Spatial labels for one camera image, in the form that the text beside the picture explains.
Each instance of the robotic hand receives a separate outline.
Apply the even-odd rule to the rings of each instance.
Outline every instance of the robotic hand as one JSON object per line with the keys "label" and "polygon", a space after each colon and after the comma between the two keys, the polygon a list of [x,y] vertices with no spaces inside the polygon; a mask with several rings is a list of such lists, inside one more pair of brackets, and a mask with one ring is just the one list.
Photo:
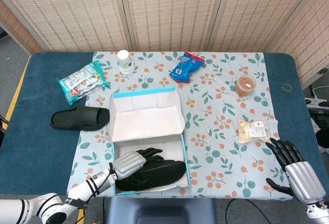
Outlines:
{"label": "robotic hand", "polygon": [[116,179],[124,179],[145,164],[154,160],[163,160],[159,155],[162,150],[147,148],[130,151],[109,164],[103,170],[68,192],[62,203],[56,193],[46,194],[31,200],[0,200],[1,224],[25,224],[33,215],[38,216],[43,224],[62,224],[76,209],[85,209],[89,201],[113,186]]}
{"label": "robotic hand", "polygon": [[267,183],[276,191],[295,196],[307,205],[306,214],[313,223],[329,223],[329,209],[323,197],[324,188],[312,166],[304,161],[298,149],[289,141],[270,138],[266,143],[285,172],[290,187],[280,186],[267,178]]}

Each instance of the blue snack bag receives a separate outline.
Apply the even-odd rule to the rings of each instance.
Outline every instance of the blue snack bag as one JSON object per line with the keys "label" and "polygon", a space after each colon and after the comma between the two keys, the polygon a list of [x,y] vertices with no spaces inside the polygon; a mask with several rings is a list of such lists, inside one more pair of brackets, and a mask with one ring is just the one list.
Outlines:
{"label": "blue snack bag", "polygon": [[184,52],[183,58],[169,75],[176,82],[189,83],[191,73],[202,66],[204,62],[205,60],[200,57]]}
{"label": "blue snack bag", "polygon": [[69,105],[104,86],[108,86],[99,61],[91,62],[66,78],[57,79],[57,82],[62,87]]}

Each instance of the orange berry pattern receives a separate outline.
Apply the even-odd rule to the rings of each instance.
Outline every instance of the orange berry pattern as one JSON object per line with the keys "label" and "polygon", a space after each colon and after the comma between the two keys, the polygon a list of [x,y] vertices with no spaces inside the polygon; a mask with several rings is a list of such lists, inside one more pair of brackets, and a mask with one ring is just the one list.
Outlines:
{"label": "orange berry pattern", "polygon": [[[189,83],[177,83],[169,73],[182,60],[183,52],[130,52],[135,63],[130,75],[120,72],[116,52],[94,53],[94,60],[100,62],[109,86],[87,95],[86,106],[109,108],[111,94],[117,92],[173,86],[179,93],[185,125],[183,154],[186,153],[184,161],[190,186],[181,183],[170,190],[136,195],[147,198],[288,199],[289,196],[273,191],[264,181],[271,178],[287,185],[284,173],[265,143],[238,143],[237,120],[244,117],[248,120],[268,119],[271,136],[279,137],[263,54],[194,54],[204,59],[204,64],[190,75]],[[239,77],[245,74],[256,78],[257,88],[251,95],[241,97],[236,94],[235,86]],[[114,149],[108,124],[96,131],[81,132],[68,188],[107,168],[114,159]],[[113,194],[110,189],[101,196]]]}

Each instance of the table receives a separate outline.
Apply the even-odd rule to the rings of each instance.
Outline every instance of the table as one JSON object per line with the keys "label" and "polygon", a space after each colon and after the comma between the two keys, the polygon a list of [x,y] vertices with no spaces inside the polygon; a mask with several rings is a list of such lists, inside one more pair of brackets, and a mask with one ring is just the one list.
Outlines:
{"label": "table", "polygon": [[[11,176],[0,179],[1,193],[66,193],[79,132],[54,130],[49,126],[55,111],[68,108],[56,77],[71,74],[88,64],[92,57],[93,53],[63,52],[32,56],[0,149],[0,173]],[[294,61],[286,54],[277,53],[265,53],[264,60],[279,134],[298,146],[328,192],[329,181],[320,161]],[[287,84],[291,91],[283,89]],[[76,105],[84,103],[82,99]]]}

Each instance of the snack bag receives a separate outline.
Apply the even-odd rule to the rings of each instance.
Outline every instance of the snack bag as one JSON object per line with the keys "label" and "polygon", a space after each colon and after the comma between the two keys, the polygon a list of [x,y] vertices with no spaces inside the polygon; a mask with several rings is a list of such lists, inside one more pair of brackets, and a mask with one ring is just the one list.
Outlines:
{"label": "snack bag", "polygon": [[191,53],[184,52],[183,58],[169,74],[176,82],[190,82],[190,74],[196,71],[205,60]]}
{"label": "snack bag", "polygon": [[246,122],[239,119],[239,143],[269,140],[269,127],[266,119]]}
{"label": "snack bag", "polygon": [[93,61],[63,79],[57,79],[69,105],[99,88],[108,86],[99,61]]}

